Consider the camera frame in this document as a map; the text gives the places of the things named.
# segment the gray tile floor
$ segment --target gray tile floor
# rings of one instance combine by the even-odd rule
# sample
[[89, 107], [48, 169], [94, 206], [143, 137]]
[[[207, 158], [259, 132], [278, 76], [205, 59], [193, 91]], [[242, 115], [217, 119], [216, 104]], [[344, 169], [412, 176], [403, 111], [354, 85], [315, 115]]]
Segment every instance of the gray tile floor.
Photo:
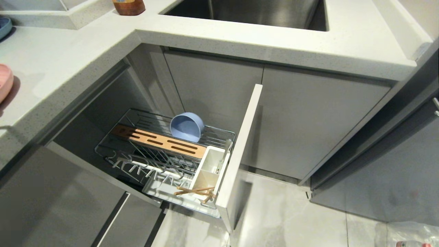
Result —
[[310, 203], [307, 187], [252, 173], [247, 182], [247, 206], [231, 235], [220, 219], [172, 207], [153, 247], [373, 247], [383, 230], [382, 223]]

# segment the gray cabinet door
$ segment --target gray cabinet door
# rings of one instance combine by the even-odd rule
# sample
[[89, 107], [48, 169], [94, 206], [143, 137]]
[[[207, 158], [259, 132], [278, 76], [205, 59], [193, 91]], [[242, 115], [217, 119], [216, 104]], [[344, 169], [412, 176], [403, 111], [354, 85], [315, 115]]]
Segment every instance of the gray cabinet door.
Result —
[[144, 247], [161, 211], [130, 194], [100, 246]]
[[265, 67], [254, 165], [303, 179], [389, 91], [373, 81]]
[[91, 246], [124, 191], [39, 147], [0, 181], [2, 246]]
[[238, 134], [263, 66], [180, 52], [166, 52], [165, 58], [184, 110]]

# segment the blue dish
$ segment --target blue dish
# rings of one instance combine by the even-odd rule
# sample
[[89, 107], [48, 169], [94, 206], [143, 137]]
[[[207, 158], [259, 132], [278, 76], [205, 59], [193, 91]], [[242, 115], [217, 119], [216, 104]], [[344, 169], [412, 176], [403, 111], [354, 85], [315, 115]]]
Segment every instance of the blue dish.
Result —
[[12, 30], [12, 22], [9, 18], [0, 18], [0, 40]]
[[198, 142], [204, 130], [204, 123], [195, 113], [182, 113], [172, 118], [171, 134], [190, 142]]

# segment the white utensil holder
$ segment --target white utensil holder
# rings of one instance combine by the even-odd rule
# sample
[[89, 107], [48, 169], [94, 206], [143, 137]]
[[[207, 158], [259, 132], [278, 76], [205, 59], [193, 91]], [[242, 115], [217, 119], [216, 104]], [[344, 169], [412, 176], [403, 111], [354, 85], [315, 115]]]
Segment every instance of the white utensil holder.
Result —
[[[212, 193], [216, 195], [218, 193], [218, 188], [221, 184], [224, 172], [226, 170], [227, 162], [230, 157], [230, 151], [227, 152], [226, 158], [222, 165], [220, 161], [224, 155], [224, 149], [217, 148], [214, 146], [208, 146], [204, 156], [198, 166], [197, 172], [195, 173], [194, 179], [190, 185], [190, 189], [201, 189], [208, 187], [215, 187]], [[200, 201], [207, 199], [207, 196], [198, 195], [193, 193], [192, 196], [198, 198]]]

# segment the pink bowl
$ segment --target pink bowl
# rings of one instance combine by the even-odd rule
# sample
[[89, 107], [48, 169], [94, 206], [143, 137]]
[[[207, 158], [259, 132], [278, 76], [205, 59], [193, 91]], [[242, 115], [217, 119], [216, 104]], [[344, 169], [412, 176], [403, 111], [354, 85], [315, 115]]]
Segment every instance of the pink bowl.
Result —
[[14, 82], [12, 70], [6, 64], [0, 63], [0, 103], [6, 98], [11, 91]]

